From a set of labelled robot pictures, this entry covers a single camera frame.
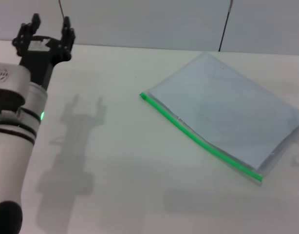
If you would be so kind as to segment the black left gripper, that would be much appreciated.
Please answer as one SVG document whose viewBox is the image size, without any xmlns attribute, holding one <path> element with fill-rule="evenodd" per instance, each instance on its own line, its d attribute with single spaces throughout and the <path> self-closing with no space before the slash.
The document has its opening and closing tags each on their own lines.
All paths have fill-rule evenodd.
<svg viewBox="0 0 299 234">
<path fill-rule="evenodd" d="M 17 36 L 12 40 L 17 55 L 22 55 L 20 65 L 30 72 L 30 81 L 47 90 L 53 69 L 62 60 L 70 61 L 75 41 L 75 31 L 71 27 L 70 18 L 64 17 L 61 30 L 61 42 L 47 36 L 34 36 L 40 26 L 38 13 L 34 13 L 30 23 L 22 23 Z"/>
</svg>

